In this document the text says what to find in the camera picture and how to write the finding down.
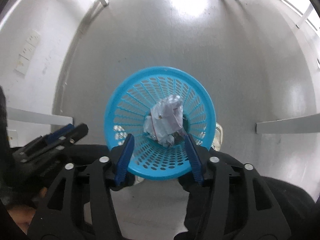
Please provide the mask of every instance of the crumpled plastic bag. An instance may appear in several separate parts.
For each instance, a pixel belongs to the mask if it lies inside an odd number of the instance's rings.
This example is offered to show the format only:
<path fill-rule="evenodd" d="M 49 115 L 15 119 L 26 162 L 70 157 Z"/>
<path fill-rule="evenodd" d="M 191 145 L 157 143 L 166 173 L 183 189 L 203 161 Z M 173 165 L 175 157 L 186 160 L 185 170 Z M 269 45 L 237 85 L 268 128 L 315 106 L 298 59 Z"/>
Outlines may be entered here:
<path fill-rule="evenodd" d="M 174 145 L 174 133 L 185 135 L 183 129 L 183 101 L 178 95 L 161 99 L 145 119 L 143 130 L 164 147 Z"/>

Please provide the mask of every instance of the trash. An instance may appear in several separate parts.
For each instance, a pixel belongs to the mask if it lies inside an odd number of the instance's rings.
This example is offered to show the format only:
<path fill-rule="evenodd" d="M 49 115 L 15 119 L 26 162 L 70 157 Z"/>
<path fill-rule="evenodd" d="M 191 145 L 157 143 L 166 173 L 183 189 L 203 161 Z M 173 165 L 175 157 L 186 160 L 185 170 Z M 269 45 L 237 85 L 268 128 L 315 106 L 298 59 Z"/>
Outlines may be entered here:
<path fill-rule="evenodd" d="M 187 133 L 183 128 L 183 101 L 178 95 L 161 99 L 146 117 L 144 132 L 164 147 L 170 147 L 181 141 Z"/>

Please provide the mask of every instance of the perforated basket wall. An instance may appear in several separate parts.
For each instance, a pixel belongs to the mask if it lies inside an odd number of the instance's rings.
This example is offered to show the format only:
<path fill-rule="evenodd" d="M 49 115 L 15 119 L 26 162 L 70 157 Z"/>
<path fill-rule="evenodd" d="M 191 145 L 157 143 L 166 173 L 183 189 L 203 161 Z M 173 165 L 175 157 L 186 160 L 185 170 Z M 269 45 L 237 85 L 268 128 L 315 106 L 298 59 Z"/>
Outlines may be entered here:
<path fill-rule="evenodd" d="M 216 119 L 204 87 L 189 74 L 175 68 L 146 68 L 131 75 L 114 91 L 105 113 L 104 133 L 110 149 L 122 145 L 128 133 L 134 135 L 135 149 L 129 172 L 146 179 L 164 180 L 191 171 L 184 142 L 164 148 L 143 132 L 143 123 L 150 109 L 172 94 L 183 99 L 188 133 L 198 145 L 211 147 Z"/>

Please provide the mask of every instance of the blue plastic basket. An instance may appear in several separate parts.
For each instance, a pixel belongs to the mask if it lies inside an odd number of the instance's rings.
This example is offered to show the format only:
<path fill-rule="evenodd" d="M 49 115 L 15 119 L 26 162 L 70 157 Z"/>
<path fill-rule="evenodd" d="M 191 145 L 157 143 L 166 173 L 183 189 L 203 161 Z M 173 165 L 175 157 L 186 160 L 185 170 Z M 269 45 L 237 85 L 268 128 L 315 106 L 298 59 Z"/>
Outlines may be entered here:
<path fill-rule="evenodd" d="M 114 91 L 105 113 L 104 133 L 108 147 L 122 145 L 128 133 L 135 147 L 128 171 L 146 179 L 177 178 L 191 171 L 184 142 L 165 148 L 143 132 L 145 117 L 161 99 L 176 94 L 183 99 L 188 133 L 195 142 L 210 149 L 216 117 L 210 96 L 189 74 L 172 67 L 150 67 L 128 77 Z"/>

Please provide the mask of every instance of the gray floor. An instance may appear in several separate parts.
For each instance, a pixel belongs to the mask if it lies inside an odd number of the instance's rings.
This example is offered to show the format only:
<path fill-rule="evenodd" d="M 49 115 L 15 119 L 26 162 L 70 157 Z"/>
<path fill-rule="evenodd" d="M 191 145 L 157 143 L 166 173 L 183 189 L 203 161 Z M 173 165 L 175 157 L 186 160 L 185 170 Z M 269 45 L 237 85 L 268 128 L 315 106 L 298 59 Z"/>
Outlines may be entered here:
<path fill-rule="evenodd" d="M 305 55 L 283 16 L 289 8 L 279 0 L 192 0 L 201 11 L 195 16 L 184 0 L 109 1 L 76 37 L 57 94 L 56 113 L 88 124 L 82 143 L 105 144 L 105 106 L 126 77 L 172 66 L 193 75 L 211 96 L 224 129 L 223 152 L 317 197 L 317 135 L 254 132 L 256 122 L 316 113 Z M 113 196 L 125 236 L 172 239 L 181 230 L 187 194 L 176 181 L 145 181 Z M 140 212 L 147 212 L 145 219 Z"/>

